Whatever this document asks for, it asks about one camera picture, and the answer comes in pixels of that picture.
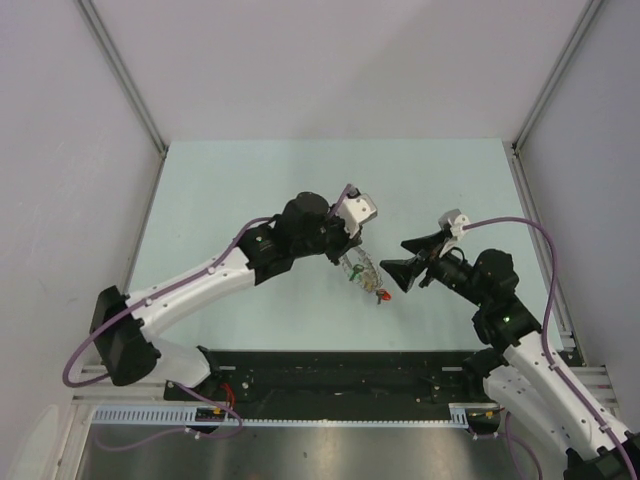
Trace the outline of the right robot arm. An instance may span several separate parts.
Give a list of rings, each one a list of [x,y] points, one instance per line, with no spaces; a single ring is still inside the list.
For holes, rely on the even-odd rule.
[[[474,263],[445,249],[445,232],[402,242],[406,260],[381,268],[407,292],[439,282],[476,306],[472,324],[485,349],[463,363],[463,393],[505,407],[539,441],[567,459],[566,479],[636,479],[639,436],[582,384],[546,343],[542,324],[516,294],[510,254],[482,251]]]

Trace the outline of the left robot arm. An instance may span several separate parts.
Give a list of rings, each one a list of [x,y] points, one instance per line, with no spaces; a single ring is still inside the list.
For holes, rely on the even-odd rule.
[[[156,376],[186,386],[199,399],[214,397],[221,376],[207,350],[182,347],[163,333],[214,301],[290,271],[298,259],[324,256],[337,264],[360,245],[363,225],[376,215],[369,196],[355,188],[334,204],[301,192],[281,213],[249,221],[221,254],[197,267],[133,293],[106,288],[90,329],[106,378],[128,386]]]

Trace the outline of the red tag key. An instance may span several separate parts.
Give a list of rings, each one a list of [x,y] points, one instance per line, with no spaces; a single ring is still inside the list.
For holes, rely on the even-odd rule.
[[[376,291],[377,302],[379,304],[383,302],[388,302],[391,300],[392,296],[386,289],[379,289]]]

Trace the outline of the green tag key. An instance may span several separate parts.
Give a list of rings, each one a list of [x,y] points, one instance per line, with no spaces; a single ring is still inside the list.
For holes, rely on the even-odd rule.
[[[353,266],[352,272],[350,274],[349,280],[353,281],[358,275],[360,275],[364,271],[364,266],[361,264],[356,264]]]

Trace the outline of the large metal keyring organizer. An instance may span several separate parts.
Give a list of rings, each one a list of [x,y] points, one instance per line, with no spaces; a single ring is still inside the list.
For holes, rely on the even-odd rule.
[[[361,264],[364,266],[364,271],[358,275],[353,281],[349,280],[350,274],[352,272],[353,266],[356,264]],[[362,247],[355,247],[347,252],[345,256],[340,259],[340,265],[342,266],[344,272],[347,275],[348,281],[357,284],[361,289],[362,287],[362,278],[376,278],[378,280],[378,289],[382,289],[383,287],[383,279],[381,273],[376,266],[371,255]]]

